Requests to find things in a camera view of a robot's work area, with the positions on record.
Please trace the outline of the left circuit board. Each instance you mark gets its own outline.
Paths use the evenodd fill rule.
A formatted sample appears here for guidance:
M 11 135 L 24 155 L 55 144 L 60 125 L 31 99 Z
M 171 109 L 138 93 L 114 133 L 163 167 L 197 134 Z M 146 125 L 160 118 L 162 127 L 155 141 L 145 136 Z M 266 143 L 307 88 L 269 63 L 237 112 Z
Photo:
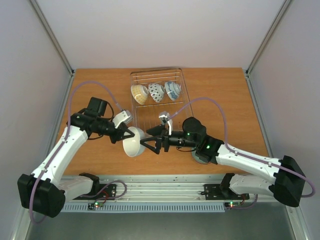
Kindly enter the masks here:
M 103 203 L 103 202 L 93 202 L 93 203 L 89 203 L 89 204 L 87 205 L 87 209 L 88 209 L 89 211 L 93 211 L 93 210 L 102 208 L 103 206 L 104 206 L 104 203 Z

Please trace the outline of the blue floral white bowl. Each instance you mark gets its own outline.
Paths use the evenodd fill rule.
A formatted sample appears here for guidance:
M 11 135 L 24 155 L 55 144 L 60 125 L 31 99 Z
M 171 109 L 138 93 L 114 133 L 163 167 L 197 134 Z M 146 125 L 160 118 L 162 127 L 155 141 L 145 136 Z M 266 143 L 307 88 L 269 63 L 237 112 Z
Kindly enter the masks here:
M 181 85 L 174 81 L 167 81 L 164 84 L 165 91 L 172 101 L 176 101 L 182 92 Z

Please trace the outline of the pink patterned bowl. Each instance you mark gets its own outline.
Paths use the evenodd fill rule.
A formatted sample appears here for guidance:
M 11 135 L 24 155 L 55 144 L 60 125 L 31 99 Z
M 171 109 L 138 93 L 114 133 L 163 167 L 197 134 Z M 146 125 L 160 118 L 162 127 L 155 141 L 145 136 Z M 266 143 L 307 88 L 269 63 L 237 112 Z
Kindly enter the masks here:
M 150 83 L 148 85 L 148 92 L 156 103 L 160 103 L 164 99 L 165 89 L 161 84 Z

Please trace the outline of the bowl under white bowl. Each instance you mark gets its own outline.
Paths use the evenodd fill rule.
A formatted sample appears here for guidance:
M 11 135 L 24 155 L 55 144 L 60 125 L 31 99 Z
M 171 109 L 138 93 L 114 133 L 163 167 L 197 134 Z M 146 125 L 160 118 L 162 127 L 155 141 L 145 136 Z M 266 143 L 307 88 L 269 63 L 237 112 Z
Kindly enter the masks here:
M 217 153 L 211 148 L 195 148 L 191 151 L 191 155 L 197 163 L 206 165 L 215 163 Z

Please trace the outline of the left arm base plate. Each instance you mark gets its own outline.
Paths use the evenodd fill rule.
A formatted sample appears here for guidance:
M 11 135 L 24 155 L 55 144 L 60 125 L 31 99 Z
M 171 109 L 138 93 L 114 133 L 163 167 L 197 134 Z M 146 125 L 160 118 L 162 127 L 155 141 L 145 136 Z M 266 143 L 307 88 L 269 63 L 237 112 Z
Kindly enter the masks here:
M 85 197 L 85 196 L 79 196 L 76 197 L 74 200 L 82 200 L 82 201 L 94 201 L 97 199 L 107 199 L 115 197 L 117 193 L 117 185 L 116 184 L 110 184 L 106 188 L 102 190 L 98 195 L 94 197 Z

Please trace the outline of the yellow patterned bowl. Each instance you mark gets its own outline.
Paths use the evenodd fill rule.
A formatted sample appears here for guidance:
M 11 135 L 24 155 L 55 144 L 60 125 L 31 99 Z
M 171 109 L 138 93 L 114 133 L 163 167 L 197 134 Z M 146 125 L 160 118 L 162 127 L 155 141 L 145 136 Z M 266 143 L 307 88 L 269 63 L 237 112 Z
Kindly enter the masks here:
M 144 105 L 148 99 L 149 91 L 146 86 L 141 84 L 135 84 L 130 87 L 131 95 L 134 100 L 140 104 Z

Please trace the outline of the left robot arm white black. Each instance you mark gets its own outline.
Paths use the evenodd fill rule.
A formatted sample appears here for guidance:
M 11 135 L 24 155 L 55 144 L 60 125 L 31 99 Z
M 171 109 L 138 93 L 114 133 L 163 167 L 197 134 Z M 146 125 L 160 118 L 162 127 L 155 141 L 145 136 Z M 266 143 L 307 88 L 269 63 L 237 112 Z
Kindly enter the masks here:
M 66 202 L 79 197 L 96 199 L 104 190 L 98 176 L 81 173 L 72 180 L 62 182 L 67 166 L 92 134 L 108 136 L 112 144 L 134 137 L 127 124 L 132 120 L 128 110 L 105 118 L 109 103 L 92 97 L 86 108 L 70 114 L 61 138 L 45 160 L 30 174 L 22 174 L 18 181 L 18 192 L 23 208 L 46 217 L 54 218 Z

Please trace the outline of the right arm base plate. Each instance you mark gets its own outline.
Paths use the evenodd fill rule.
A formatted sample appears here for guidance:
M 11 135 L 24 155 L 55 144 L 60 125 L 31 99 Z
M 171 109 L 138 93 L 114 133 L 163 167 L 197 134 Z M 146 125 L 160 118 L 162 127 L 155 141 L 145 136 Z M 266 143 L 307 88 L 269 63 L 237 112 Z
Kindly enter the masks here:
M 246 194 L 237 194 L 229 188 L 220 188 L 219 184 L 204 184 L 203 191 L 200 193 L 206 200 L 249 200 L 250 196 Z

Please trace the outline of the circuit board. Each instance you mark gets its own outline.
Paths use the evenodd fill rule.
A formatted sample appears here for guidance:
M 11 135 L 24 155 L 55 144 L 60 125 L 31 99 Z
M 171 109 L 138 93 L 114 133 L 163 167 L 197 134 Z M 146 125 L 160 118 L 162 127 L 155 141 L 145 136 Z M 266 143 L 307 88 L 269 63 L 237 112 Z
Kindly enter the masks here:
M 225 202 L 224 203 L 224 206 L 227 208 L 227 209 L 230 209 L 230 208 L 239 208 L 241 207 L 245 202 L 244 201 L 228 201 L 228 202 Z
M 93 202 L 93 203 L 89 203 L 89 204 L 87 205 L 87 209 L 88 209 L 89 211 L 93 211 L 93 210 L 102 208 L 103 206 L 104 206 L 104 203 L 103 203 L 103 202 Z

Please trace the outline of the aluminium frame rails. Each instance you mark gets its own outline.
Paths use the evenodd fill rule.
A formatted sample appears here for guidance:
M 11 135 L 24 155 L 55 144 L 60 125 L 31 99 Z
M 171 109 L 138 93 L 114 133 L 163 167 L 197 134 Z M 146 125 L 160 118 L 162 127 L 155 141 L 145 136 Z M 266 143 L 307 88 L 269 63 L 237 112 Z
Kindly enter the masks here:
M 44 30 L 46 31 L 49 39 L 51 40 L 53 46 L 58 52 L 60 58 L 67 69 L 69 68 L 68 64 L 65 63 L 65 55 L 62 53 L 60 46 L 53 34 L 53 31 L 50 29 L 48 21 L 45 19 L 45 15 L 41 10 L 41 7 L 37 0 L 28 0 L 32 9 L 35 11 L 37 17 L 40 20 L 40 23 L 43 25 Z M 68 105 L 68 97 L 71 92 L 72 84 L 74 83 L 74 77 L 76 76 L 76 71 L 70 74 L 70 78 L 67 84 L 67 89 L 63 95 L 62 105 L 59 108 L 58 113 L 58 123 L 61 124 L 63 120 L 63 114 Z M 117 197 L 115 201 L 120 202 L 141 202 L 141 203 L 166 203 L 166 202 L 203 202 L 209 193 L 207 193 L 208 188 L 204 185 L 215 185 L 213 189 L 219 189 L 221 181 L 225 174 L 151 174 L 151 175 L 97 175 L 100 177 L 99 183 L 101 185 L 100 189 L 108 188 L 105 186 L 107 184 L 115 184 L 118 186 L 117 190 L 120 193 L 120 190 L 124 190 L 124 186 L 120 186 L 122 183 L 118 182 L 122 180 L 127 185 L 127 191 L 124 193 L 124 196 Z M 204 196 L 200 196 L 200 190 L 203 190 L 206 193 Z

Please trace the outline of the white upturned bowl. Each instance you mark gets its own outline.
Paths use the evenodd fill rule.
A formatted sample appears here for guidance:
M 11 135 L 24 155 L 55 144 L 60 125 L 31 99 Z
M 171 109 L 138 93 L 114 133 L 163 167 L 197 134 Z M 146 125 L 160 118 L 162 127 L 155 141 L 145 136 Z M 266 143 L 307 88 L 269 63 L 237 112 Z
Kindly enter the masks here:
M 146 135 L 140 128 L 130 126 L 128 129 L 134 133 L 134 136 L 124 139 L 122 146 L 125 154 L 133 158 L 141 155 L 145 151 L 146 148 L 140 144 L 140 140 L 144 139 Z

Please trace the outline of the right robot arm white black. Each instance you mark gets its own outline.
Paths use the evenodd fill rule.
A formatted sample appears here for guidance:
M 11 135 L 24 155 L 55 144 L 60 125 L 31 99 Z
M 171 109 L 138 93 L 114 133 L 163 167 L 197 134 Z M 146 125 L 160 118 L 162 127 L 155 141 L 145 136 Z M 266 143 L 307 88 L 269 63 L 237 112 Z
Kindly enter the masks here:
M 282 159 L 269 158 L 229 146 L 220 139 L 207 134 L 199 120 L 189 117 L 182 123 L 181 131 L 171 131 L 161 124 L 147 130 L 150 135 L 140 144 L 159 154 L 168 152 L 171 146 L 194 149 L 200 162 L 229 166 L 248 173 L 247 176 L 227 173 L 220 191 L 225 198 L 236 194 L 254 194 L 274 197 L 278 202 L 298 207 L 303 196 L 305 178 L 296 160 L 285 155 Z

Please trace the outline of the right circuit board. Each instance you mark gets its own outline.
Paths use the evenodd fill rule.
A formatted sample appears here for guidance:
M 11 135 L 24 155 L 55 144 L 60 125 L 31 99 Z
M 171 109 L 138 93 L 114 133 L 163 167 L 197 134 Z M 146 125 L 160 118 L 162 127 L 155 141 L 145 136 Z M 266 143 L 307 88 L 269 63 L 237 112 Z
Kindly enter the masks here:
M 241 207 L 245 202 L 244 201 L 228 201 L 228 202 L 225 202 L 224 203 L 224 206 L 227 208 L 227 209 L 230 209 L 230 208 L 239 208 Z

